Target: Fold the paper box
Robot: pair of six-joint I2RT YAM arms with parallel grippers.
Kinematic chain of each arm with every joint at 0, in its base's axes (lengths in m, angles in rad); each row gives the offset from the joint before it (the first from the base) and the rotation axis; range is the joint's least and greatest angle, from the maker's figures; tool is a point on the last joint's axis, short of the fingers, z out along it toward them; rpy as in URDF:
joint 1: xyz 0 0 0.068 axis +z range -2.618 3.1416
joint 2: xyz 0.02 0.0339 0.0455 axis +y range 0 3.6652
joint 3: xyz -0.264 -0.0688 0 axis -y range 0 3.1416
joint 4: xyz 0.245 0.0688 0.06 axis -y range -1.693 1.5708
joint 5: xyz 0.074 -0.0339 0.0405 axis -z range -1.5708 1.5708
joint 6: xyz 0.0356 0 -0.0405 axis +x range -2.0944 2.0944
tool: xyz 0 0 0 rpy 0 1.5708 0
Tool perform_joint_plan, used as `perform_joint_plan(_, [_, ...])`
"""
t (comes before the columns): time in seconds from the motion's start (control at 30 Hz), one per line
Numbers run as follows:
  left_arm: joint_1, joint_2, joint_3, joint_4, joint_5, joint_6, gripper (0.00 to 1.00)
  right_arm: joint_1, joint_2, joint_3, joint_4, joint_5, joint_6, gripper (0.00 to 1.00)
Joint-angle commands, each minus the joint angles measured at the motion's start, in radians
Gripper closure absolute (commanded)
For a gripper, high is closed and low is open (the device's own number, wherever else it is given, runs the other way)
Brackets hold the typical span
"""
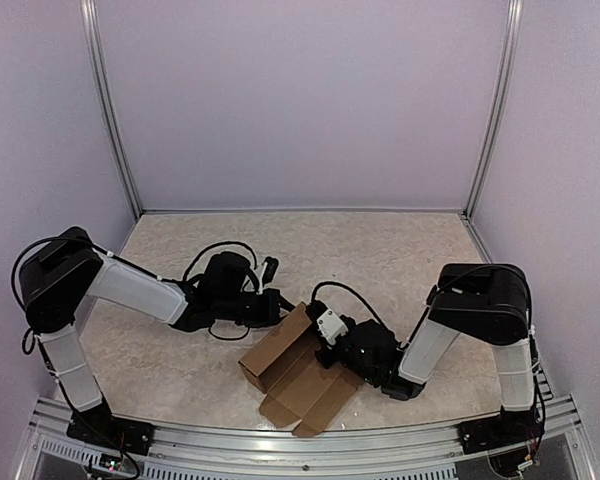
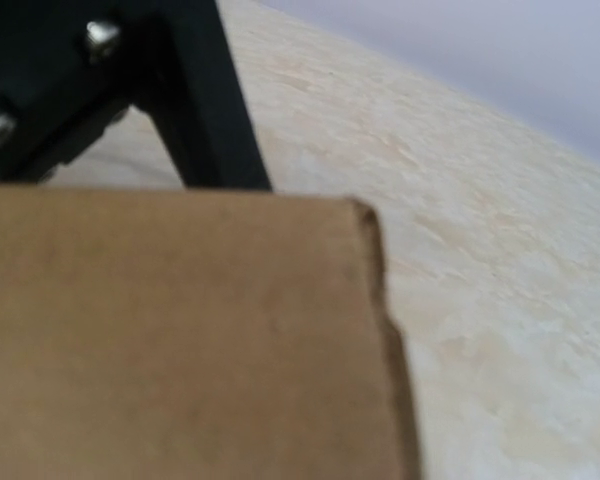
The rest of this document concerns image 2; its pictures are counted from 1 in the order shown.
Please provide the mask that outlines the brown cardboard box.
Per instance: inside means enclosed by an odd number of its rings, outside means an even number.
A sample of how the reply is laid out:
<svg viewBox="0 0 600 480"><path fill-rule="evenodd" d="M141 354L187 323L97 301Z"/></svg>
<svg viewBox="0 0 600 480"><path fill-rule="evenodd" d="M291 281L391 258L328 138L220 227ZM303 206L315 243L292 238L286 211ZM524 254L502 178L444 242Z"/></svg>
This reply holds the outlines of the brown cardboard box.
<svg viewBox="0 0 600 480"><path fill-rule="evenodd" d="M0 186L0 479L419 479L376 212Z"/></svg>

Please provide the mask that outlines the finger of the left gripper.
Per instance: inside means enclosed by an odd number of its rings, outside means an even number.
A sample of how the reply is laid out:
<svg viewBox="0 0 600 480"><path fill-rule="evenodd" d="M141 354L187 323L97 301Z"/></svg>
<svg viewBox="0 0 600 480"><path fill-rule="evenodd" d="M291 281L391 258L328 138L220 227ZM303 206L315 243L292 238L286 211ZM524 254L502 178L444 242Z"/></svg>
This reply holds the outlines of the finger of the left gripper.
<svg viewBox="0 0 600 480"><path fill-rule="evenodd" d="M267 191L213 1L0 1L0 183L37 183L128 108L188 187Z"/></svg>

